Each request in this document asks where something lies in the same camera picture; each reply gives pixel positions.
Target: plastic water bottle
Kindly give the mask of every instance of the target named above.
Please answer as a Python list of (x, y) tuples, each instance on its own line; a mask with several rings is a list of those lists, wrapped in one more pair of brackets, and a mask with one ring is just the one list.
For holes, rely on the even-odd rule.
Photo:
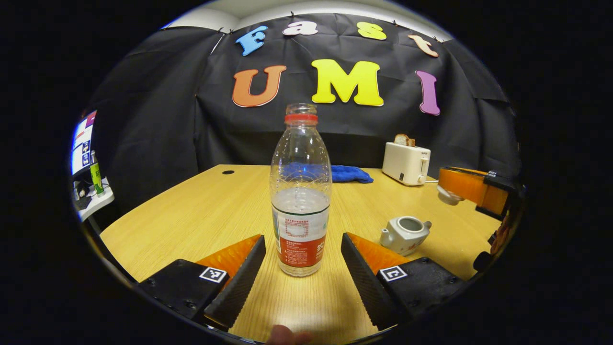
[(279, 266), (291, 276), (315, 273), (324, 253), (332, 171), (317, 123), (315, 105), (288, 105), (287, 127), (270, 165)]

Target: computer screen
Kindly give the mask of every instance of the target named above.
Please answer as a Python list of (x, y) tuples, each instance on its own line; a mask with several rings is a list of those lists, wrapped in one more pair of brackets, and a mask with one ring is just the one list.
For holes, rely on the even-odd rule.
[(94, 128), (96, 110), (89, 113), (75, 129), (72, 140), (72, 175), (91, 164), (91, 130)]

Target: table surface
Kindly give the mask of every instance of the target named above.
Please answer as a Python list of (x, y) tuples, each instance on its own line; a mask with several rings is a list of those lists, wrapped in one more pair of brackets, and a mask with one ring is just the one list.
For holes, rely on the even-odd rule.
[(110, 204), (113, 200), (115, 200), (113, 190), (111, 189), (111, 187), (109, 187), (109, 181), (106, 177), (102, 179), (102, 183), (104, 184), (104, 194), (101, 196), (98, 196), (96, 194), (96, 190), (94, 189), (93, 185), (89, 187), (89, 193), (87, 193), (87, 195), (91, 196), (91, 201), (85, 209), (79, 210), (78, 212), (78, 216), (81, 219), (81, 222), (84, 222), (89, 216), (94, 214), (94, 212), (98, 211), (99, 209), (103, 208), (104, 206)]
[[(234, 170), (233, 174), (222, 174)], [(387, 222), (403, 215), (431, 221), (430, 235), (409, 259), (430, 257), (469, 279), (473, 261), (500, 221), (471, 201), (441, 202), (436, 183), (409, 187), (381, 169), (364, 169), (371, 184), (334, 184), (322, 266), (290, 277), (277, 265), (269, 166), (218, 165), (133, 209), (106, 228), (102, 240), (139, 282), (178, 258), (198, 261), (247, 237), (264, 234), (266, 256), (231, 333), (266, 341), (272, 325), (313, 332), (316, 343), (345, 343), (377, 333), (340, 251), (346, 231), (379, 243)]]

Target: blue cloth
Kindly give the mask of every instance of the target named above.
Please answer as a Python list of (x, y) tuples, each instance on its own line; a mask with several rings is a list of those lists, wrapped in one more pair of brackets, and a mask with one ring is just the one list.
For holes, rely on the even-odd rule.
[[(281, 177), (284, 179), (297, 179), (311, 181), (316, 180), (321, 174), (321, 165), (289, 163), (280, 169)], [(332, 182), (351, 182), (358, 181), (363, 184), (372, 183), (374, 180), (364, 170), (356, 166), (333, 165)]]
[(368, 173), (356, 166), (333, 165), (332, 182), (358, 181), (363, 184), (372, 183), (374, 180)]

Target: orange letter u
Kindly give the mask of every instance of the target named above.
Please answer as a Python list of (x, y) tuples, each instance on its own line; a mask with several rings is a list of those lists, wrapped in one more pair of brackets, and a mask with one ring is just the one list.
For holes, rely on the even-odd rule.
[(257, 69), (247, 69), (234, 74), (234, 91), (232, 92), (232, 100), (239, 107), (259, 107), (270, 102), (279, 92), (279, 82), (281, 81), (281, 72), (287, 67), (283, 65), (270, 66), (264, 69), (264, 73), (268, 74), (266, 81), (266, 89), (259, 95), (251, 94), (251, 81), (253, 76), (257, 74)]

